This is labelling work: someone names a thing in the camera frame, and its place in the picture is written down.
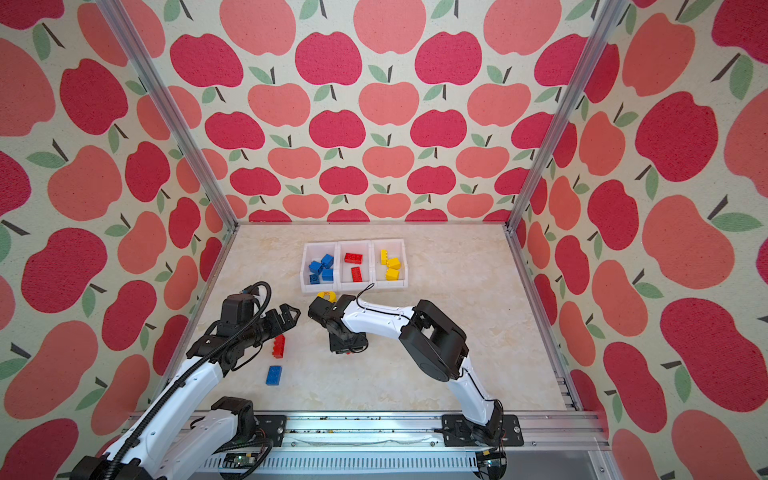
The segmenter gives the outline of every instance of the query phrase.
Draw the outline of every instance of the apple print wallpaper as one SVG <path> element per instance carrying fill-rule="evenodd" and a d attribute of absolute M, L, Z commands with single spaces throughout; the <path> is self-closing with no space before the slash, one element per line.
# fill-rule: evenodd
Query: apple print wallpaper
<path fill-rule="evenodd" d="M 601 6 L 147 4 L 164 20 L 157 69 L 200 105 L 190 129 L 246 222 L 507 220 Z M 606 51 L 593 101 L 618 65 Z"/>
<path fill-rule="evenodd" d="M 0 24 L 0 478 L 50 479 L 147 405 L 226 232 L 96 4 Z"/>
<path fill-rule="evenodd" d="M 766 25 L 757 0 L 631 4 L 516 230 L 627 480 L 768 478 Z"/>

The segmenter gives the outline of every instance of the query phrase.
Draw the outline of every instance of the table surface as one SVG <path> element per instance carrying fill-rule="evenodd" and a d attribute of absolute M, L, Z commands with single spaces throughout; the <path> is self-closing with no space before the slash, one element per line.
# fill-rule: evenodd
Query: table surface
<path fill-rule="evenodd" d="M 219 319 L 227 295 L 257 280 L 272 287 L 269 308 L 288 303 L 302 315 L 286 334 L 284 358 L 272 356 L 270 340 L 199 408 L 236 396 L 253 400 L 256 410 L 459 410 L 447 386 L 419 370 L 399 341 L 368 335 L 364 353 L 336 355 L 327 331 L 306 315 L 314 295 L 299 285 L 304 244 L 376 238 L 405 240 L 409 287 L 369 291 L 366 300 L 392 306 L 432 301 L 464 329 L 475 372 L 505 409 L 565 409 L 503 229 L 483 224 L 241 226 L 190 344 Z M 252 354 L 248 349 L 242 360 Z M 283 367 L 280 384 L 267 386 L 275 365 Z"/>

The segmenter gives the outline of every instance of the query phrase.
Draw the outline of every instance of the toy block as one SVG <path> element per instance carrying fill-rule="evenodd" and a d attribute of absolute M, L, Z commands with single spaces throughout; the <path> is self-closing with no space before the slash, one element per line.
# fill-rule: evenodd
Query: toy block
<path fill-rule="evenodd" d="M 310 272 L 314 273 L 315 275 L 320 275 L 320 272 L 323 271 L 323 264 L 320 262 L 312 262 L 310 263 Z"/>
<path fill-rule="evenodd" d="M 272 347 L 272 356 L 276 359 L 282 359 L 285 349 L 286 337 L 284 335 L 278 335 L 277 338 L 275 338 L 275 346 Z"/>
<path fill-rule="evenodd" d="M 317 296 L 324 298 L 331 303 L 336 303 L 336 292 L 320 292 Z"/>
<path fill-rule="evenodd" d="M 323 268 L 330 268 L 333 266 L 333 255 L 329 255 L 326 253 L 326 255 L 323 257 L 323 259 L 320 261 L 323 264 Z"/>
<path fill-rule="evenodd" d="M 279 385 L 280 384 L 280 375 L 283 373 L 283 367 L 282 366 L 271 366 L 270 371 L 266 375 L 266 384 L 267 385 Z"/>
<path fill-rule="evenodd" d="M 344 261 L 346 263 L 357 263 L 358 265 L 362 265 L 362 255 L 359 253 L 348 253 L 344 256 Z"/>

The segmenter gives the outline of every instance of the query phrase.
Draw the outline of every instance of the blue block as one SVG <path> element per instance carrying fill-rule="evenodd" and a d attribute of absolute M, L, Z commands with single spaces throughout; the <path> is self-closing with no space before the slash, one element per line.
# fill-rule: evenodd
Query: blue block
<path fill-rule="evenodd" d="M 269 373 L 266 375 L 266 384 L 267 385 L 279 385 L 280 384 L 280 375 L 283 373 L 283 367 L 282 366 L 271 366 Z"/>
<path fill-rule="evenodd" d="M 323 268 L 330 268 L 333 266 L 333 255 L 326 254 L 320 261 L 323 264 Z"/>
<path fill-rule="evenodd" d="M 310 263 L 310 272 L 314 273 L 315 275 L 320 275 L 320 272 L 323 271 L 323 264 L 320 262 L 312 262 Z"/>

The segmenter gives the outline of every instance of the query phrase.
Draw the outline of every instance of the red lego brick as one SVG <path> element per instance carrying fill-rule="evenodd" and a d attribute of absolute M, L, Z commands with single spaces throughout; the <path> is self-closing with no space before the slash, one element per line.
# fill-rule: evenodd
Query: red lego brick
<path fill-rule="evenodd" d="M 283 358 L 283 352 L 285 352 L 286 348 L 286 337 L 282 335 L 278 335 L 277 338 L 275 338 L 275 346 L 272 348 L 272 356 L 276 359 L 282 359 Z"/>
<path fill-rule="evenodd" d="M 359 253 L 348 253 L 344 256 L 344 261 L 346 263 L 357 263 L 358 265 L 362 265 L 362 255 Z"/>

